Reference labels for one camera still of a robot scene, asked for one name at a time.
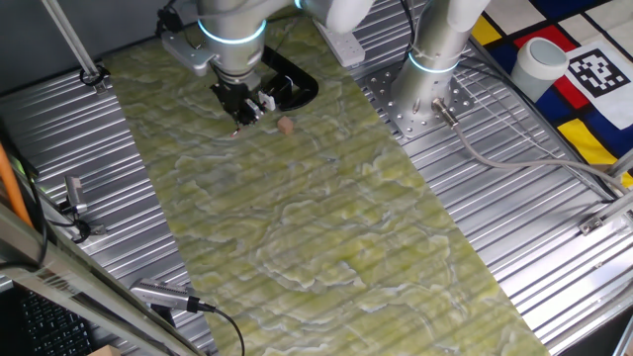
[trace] metal rail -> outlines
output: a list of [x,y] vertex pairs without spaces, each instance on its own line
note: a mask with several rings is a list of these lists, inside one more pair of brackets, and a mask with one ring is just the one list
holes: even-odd
[[[3,205],[0,205],[0,230],[3,231],[0,234],[2,259],[37,259],[42,236]],[[20,268],[7,269],[4,273],[152,355],[203,355],[66,238],[60,237],[56,244],[53,241],[48,244],[44,266],[34,273]]]

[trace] blue square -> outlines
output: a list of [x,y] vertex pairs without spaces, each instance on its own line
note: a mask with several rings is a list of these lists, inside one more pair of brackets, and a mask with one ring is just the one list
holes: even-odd
[[563,18],[576,15],[579,10],[594,4],[595,0],[533,0],[543,15],[550,20],[563,20]]
[[498,47],[489,49],[491,56],[508,74],[512,72],[512,67],[516,63],[516,54],[518,49],[512,44],[502,44]]
[[549,88],[536,102],[536,107],[550,122],[557,121],[571,113],[571,110],[556,95],[554,88]]
[[596,110],[585,115],[585,125],[616,158],[633,148],[633,126],[620,130]]

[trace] metal clamp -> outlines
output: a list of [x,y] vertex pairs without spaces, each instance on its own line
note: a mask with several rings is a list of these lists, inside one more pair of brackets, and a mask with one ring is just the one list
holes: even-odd
[[615,202],[611,203],[608,207],[594,214],[587,221],[579,225],[579,229],[583,235],[588,235],[591,232],[615,221],[618,218],[624,217],[633,223],[633,191],[627,193],[625,196],[620,197]]

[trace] metal table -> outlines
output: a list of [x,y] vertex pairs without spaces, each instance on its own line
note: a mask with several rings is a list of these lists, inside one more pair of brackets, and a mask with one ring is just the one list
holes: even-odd
[[[417,3],[417,14],[422,5]],[[349,68],[350,73],[376,104],[365,87],[366,77],[404,58],[408,41],[408,24],[399,1],[376,1],[354,35],[367,57]],[[494,112],[508,118],[501,100],[542,147],[557,156],[578,159],[511,91],[481,74],[467,75],[492,88],[495,98],[477,85],[469,86]],[[471,80],[459,73],[458,79]],[[431,123],[426,133],[407,139],[382,108],[376,109],[553,354],[633,303],[628,290],[633,278],[631,228],[615,222],[588,236],[578,229],[583,219],[604,207],[604,197],[565,168],[507,171],[482,166],[442,123]],[[77,73],[71,73],[0,99],[0,115],[25,156],[41,170],[39,184],[53,200],[63,199],[64,175],[81,177],[89,201],[86,219],[103,223],[108,231],[107,236],[90,237],[82,245],[86,253],[127,286],[140,277],[181,285],[189,282],[112,90],[97,95],[78,82]],[[460,125],[474,147],[490,158],[545,157],[484,110],[476,110]],[[174,319],[196,345],[213,345],[200,314],[178,312]],[[110,337],[96,332],[101,339]],[[124,353],[139,354],[125,340],[112,342]]]

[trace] gray cable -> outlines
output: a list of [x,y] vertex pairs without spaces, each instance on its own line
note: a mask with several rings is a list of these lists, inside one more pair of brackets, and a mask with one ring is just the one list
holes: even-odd
[[578,163],[578,162],[574,162],[574,161],[570,161],[566,159],[539,159],[535,161],[516,162],[516,163],[501,163],[501,162],[495,162],[493,160],[489,160],[483,157],[478,151],[475,150],[475,148],[471,146],[471,144],[468,142],[468,139],[464,136],[464,133],[462,132],[462,129],[460,129],[459,126],[453,127],[453,131],[455,132],[457,137],[459,137],[459,139],[462,141],[462,143],[464,144],[464,147],[466,147],[466,149],[468,149],[468,151],[473,155],[473,157],[475,157],[477,160],[479,160],[480,162],[490,167],[504,168],[504,169],[538,167],[542,165],[560,165],[560,166],[574,167],[574,168],[581,169],[583,171],[586,171],[588,173],[591,173],[593,175],[596,175],[602,178],[605,182],[617,188],[617,190],[619,190],[623,195],[626,195],[629,192],[628,189],[624,188],[624,186],[620,182],[618,182],[615,178],[609,176],[608,174],[601,172],[586,164],[582,164],[582,163]]

